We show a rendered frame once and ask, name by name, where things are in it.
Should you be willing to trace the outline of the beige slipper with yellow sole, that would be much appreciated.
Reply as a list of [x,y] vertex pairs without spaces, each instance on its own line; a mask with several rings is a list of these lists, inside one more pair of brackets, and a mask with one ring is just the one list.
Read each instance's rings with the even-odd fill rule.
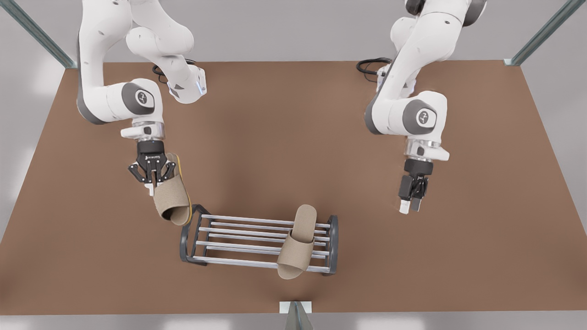
[[169,164],[175,167],[168,179],[164,180],[154,190],[153,200],[155,208],[162,219],[168,220],[177,226],[188,224],[192,219],[192,204],[185,188],[182,165],[178,155],[166,153]]

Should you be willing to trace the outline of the dark grey metal shoe rack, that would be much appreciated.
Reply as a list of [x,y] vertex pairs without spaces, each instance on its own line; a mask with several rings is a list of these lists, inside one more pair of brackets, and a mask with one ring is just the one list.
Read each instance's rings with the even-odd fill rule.
[[[202,205],[192,206],[193,219],[183,226],[180,259],[206,266],[210,264],[277,270],[277,257],[293,228],[288,220],[254,219],[213,215]],[[316,218],[314,250],[305,272],[332,276],[337,271],[339,221],[331,215],[325,223]]]

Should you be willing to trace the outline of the silver frame post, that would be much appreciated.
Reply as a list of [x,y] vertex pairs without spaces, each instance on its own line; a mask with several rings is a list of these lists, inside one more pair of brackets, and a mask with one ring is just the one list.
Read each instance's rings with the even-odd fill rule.
[[520,66],[587,0],[566,0],[549,20],[537,31],[516,54],[510,59],[503,59],[505,66]]
[[279,302],[279,313],[287,314],[284,330],[314,330],[308,317],[312,313],[311,301]]
[[15,0],[0,0],[2,7],[33,39],[66,69],[77,69],[77,63],[38,25]]

